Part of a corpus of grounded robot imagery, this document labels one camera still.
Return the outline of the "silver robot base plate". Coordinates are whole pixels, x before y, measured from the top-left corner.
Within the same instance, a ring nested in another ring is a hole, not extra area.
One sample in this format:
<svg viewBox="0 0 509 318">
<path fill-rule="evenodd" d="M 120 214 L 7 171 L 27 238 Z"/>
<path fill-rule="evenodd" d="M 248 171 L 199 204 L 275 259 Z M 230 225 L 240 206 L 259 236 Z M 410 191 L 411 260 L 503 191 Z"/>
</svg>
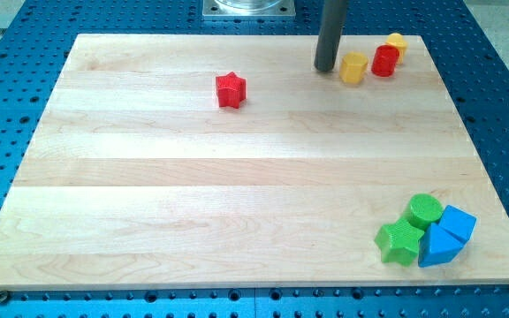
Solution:
<svg viewBox="0 0 509 318">
<path fill-rule="evenodd" d="M 205 19 L 294 18 L 294 0 L 202 0 Z"/>
</svg>

